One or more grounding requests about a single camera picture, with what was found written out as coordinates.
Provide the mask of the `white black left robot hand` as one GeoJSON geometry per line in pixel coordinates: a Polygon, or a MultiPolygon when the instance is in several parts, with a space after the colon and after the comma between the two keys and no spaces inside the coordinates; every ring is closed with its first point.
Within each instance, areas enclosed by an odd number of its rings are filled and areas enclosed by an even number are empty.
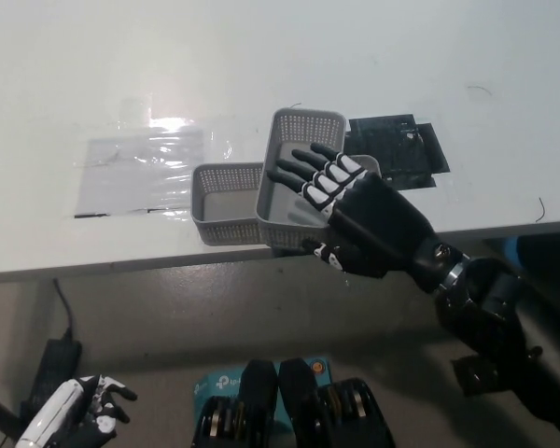
{"type": "Polygon", "coordinates": [[[130,417],[115,402],[137,394],[118,380],[103,375],[76,377],[63,382],[17,440],[26,447],[102,447],[117,437],[117,423],[130,417]]]}

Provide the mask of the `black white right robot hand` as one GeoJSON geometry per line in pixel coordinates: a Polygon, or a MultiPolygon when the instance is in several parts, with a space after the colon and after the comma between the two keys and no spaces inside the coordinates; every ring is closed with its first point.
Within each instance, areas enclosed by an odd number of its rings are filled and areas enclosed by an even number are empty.
{"type": "Polygon", "coordinates": [[[306,238],[301,246],[346,273],[381,278],[408,274],[425,292],[445,292],[468,262],[442,242],[429,221],[398,191],[352,157],[318,143],[294,149],[267,178],[296,193],[326,220],[335,238],[306,238]]]}

